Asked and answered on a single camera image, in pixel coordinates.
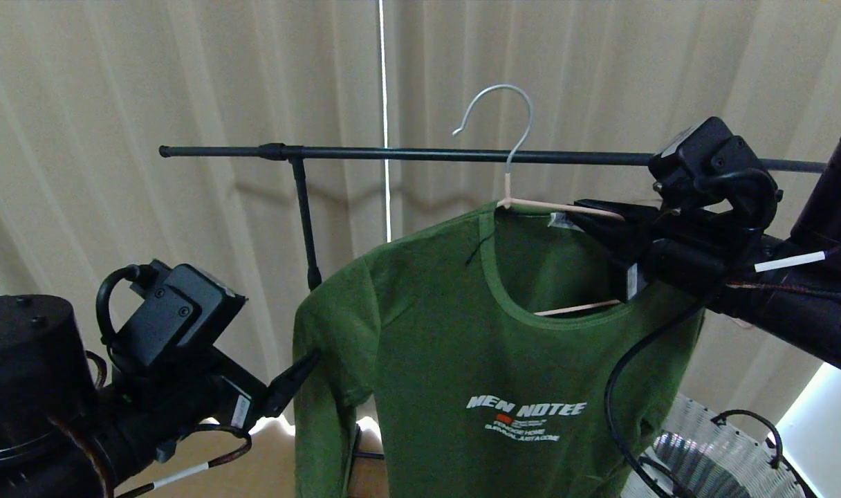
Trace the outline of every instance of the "hanger bar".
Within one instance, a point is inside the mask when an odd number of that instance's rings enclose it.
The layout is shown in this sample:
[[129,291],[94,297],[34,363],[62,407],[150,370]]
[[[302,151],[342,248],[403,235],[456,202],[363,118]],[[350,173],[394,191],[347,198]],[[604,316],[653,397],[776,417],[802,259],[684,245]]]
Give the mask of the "hanger bar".
[[[257,147],[159,147],[159,155],[169,157],[256,157],[266,160],[428,160],[503,162],[509,151],[477,149],[389,149],[373,147],[304,147],[265,144]],[[590,164],[647,166],[651,154],[644,152],[516,151],[513,162],[529,164]],[[761,160],[771,171],[822,173],[826,164],[800,160]]]

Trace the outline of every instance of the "black handle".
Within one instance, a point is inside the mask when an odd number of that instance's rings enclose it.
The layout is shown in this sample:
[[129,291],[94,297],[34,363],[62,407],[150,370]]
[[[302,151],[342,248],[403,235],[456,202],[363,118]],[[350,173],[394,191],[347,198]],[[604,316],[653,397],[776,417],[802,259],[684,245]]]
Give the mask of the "black handle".
[[755,418],[759,422],[762,422],[768,429],[771,429],[771,433],[774,434],[774,444],[775,444],[775,455],[774,458],[771,459],[771,467],[774,469],[780,468],[781,461],[784,460],[784,442],[780,439],[780,432],[777,431],[777,426],[774,423],[771,423],[770,420],[766,419],[764,416],[755,413],[755,411],[750,411],[748,409],[730,409],[721,412],[719,415],[712,417],[710,420],[715,425],[725,425],[729,416],[732,415],[746,415]]

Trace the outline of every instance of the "hanger hook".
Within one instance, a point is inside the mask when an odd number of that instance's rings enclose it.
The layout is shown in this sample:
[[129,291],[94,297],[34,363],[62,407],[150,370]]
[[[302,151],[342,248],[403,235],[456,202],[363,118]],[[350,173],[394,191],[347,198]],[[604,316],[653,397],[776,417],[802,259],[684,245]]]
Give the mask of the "hanger hook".
[[487,94],[491,91],[496,91],[496,89],[510,89],[510,91],[514,91],[514,92],[518,93],[525,100],[525,105],[526,105],[526,107],[528,107],[528,126],[525,127],[525,133],[522,134],[522,137],[519,139],[519,142],[516,142],[516,145],[513,145],[513,148],[512,148],[512,151],[510,151],[510,154],[508,156],[506,156],[506,173],[509,174],[510,171],[512,171],[512,156],[515,155],[516,151],[519,150],[519,147],[521,147],[522,144],[525,143],[525,139],[527,139],[528,134],[531,133],[531,124],[534,123],[534,105],[531,104],[531,97],[528,97],[528,94],[525,93],[525,91],[523,91],[523,89],[521,89],[521,88],[519,88],[515,85],[500,83],[498,85],[491,85],[490,87],[484,89],[483,91],[480,91],[473,98],[473,100],[470,102],[470,104],[468,105],[467,111],[465,111],[465,113],[464,113],[464,119],[461,122],[461,126],[459,126],[458,129],[455,129],[452,132],[452,136],[457,136],[458,133],[461,133],[464,130],[464,127],[467,126],[467,120],[469,119],[470,113],[472,113],[473,108],[475,107],[477,102],[482,97],[484,97],[485,94]]

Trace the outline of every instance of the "green t-shirt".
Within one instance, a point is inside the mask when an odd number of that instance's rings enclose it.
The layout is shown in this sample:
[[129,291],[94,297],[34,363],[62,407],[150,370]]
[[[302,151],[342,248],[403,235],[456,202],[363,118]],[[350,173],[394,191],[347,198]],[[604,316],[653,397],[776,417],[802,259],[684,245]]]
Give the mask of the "green t-shirt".
[[[345,496],[355,407],[374,393],[389,492],[606,497],[629,475],[604,419],[617,359],[692,302],[652,284],[607,299],[606,253],[545,212],[494,204],[374,249],[297,310],[294,354],[322,348],[295,399],[297,495]],[[640,454],[667,415],[701,317],[644,350],[616,391]]]

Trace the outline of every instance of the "black metal pole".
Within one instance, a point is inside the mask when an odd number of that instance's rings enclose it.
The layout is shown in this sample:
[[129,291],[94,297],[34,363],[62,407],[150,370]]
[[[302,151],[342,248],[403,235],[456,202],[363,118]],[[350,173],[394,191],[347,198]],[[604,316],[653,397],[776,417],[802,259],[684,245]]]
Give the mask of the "black metal pole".
[[[159,147],[159,155],[168,157],[257,157],[266,160],[292,158],[334,158],[334,160],[428,160],[503,162],[509,151],[468,149],[385,149],[372,147],[304,147],[303,145],[265,144],[259,147]],[[651,154],[642,152],[578,152],[578,151],[518,151],[515,163],[528,164],[589,164],[614,166],[647,166]],[[797,160],[761,160],[771,171],[822,173],[821,162]]]
[[291,170],[297,186],[297,206],[301,212],[301,228],[304,229],[304,249],[307,253],[307,286],[312,291],[322,283],[322,273],[316,264],[316,245],[313,242],[313,222],[310,218],[310,196],[307,194],[307,176],[304,160],[290,158]]

